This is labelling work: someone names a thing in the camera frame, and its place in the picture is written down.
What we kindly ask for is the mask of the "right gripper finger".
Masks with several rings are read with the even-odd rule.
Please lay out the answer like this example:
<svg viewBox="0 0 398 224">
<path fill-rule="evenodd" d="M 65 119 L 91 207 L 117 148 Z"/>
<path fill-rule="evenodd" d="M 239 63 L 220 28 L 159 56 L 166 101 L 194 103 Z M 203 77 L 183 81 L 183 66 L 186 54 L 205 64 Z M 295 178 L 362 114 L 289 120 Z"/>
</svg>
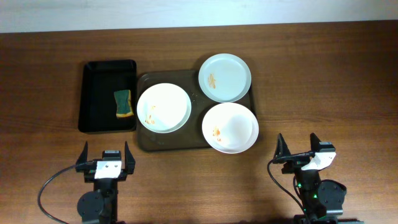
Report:
<svg viewBox="0 0 398 224">
<path fill-rule="evenodd" d="M 290 150 L 281 133 L 277 135 L 277 145 L 274 153 L 274 159 L 290 156 Z"/>
<path fill-rule="evenodd" d="M 317 137 L 315 133 L 310 134 L 310 147 L 313 152 L 320 152 L 321 150 L 321 140 Z"/>
</svg>

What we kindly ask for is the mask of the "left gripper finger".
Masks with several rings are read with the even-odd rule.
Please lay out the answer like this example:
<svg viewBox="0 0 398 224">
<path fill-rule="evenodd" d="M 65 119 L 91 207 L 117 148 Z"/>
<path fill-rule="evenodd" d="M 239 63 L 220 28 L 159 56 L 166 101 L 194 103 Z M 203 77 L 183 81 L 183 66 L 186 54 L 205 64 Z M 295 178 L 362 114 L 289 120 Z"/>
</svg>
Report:
<svg viewBox="0 0 398 224">
<path fill-rule="evenodd" d="M 76 165 L 86 164 L 88 162 L 87 157 L 88 157 L 88 142 L 85 143 L 80 156 L 76 160 Z"/>
<path fill-rule="evenodd" d="M 124 169 L 127 174 L 133 174 L 135 166 L 136 166 L 136 160 L 129 150 L 127 141 L 125 142 L 125 145 L 124 145 L 124 155 L 125 155 L 125 163 L 124 163 L 125 168 Z"/>
</svg>

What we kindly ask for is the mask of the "green yellow sponge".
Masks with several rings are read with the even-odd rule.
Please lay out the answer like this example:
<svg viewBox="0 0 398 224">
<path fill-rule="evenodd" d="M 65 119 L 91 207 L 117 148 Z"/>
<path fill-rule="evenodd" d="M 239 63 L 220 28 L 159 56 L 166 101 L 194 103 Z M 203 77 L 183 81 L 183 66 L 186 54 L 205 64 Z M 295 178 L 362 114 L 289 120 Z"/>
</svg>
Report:
<svg viewBox="0 0 398 224">
<path fill-rule="evenodd" d="M 116 102 L 116 117 L 127 118 L 134 115 L 131 105 L 131 91 L 119 90 L 114 92 Z"/>
</svg>

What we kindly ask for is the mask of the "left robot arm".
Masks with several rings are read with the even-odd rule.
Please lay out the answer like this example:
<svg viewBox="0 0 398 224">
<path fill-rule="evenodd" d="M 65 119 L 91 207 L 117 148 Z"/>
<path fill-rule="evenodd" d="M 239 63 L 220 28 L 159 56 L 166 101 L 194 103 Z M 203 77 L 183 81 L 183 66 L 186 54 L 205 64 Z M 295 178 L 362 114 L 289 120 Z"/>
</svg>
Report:
<svg viewBox="0 0 398 224">
<path fill-rule="evenodd" d="M 77 203 L 77 212 L 83 223 L 116 224 L 118 220 L 118 183 L 134 173 L 136 161 L 124 144 L 124 152 L 103 151 L 102 158 L 89 161 L 85 144 L 76 160 L 77 172 L 83 173 L 86 183 L 93 190 L 83 194 Z"/>
</svg>

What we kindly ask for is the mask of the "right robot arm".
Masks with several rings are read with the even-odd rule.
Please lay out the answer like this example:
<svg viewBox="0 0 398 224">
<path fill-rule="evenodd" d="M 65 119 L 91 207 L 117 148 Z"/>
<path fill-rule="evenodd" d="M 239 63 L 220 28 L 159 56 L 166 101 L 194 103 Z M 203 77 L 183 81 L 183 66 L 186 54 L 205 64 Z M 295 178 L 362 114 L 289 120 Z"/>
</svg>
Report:
<svg viewBox="0 0 398 224">
<path fill-rule="evenodd" d="M 347 193 L 345 185 L 330 179 L 321 179 L 319 172 L 329 167 L 336 157 L 331 142 L 321 141 L 315 133 L 310 135 L 310 150 L 292 154 L 282 134 L 277 136 L 273 158 L 267 164 L 272 181 L 300 207 L 302 214 L 293 217 L 294 223 L 361 223 L 360 220 L 340 220 Z M 282 164 L 281 173 L 292 174 L 295 194 L 281 186 L 271 173 L 271 164 Z"/>
</svg>

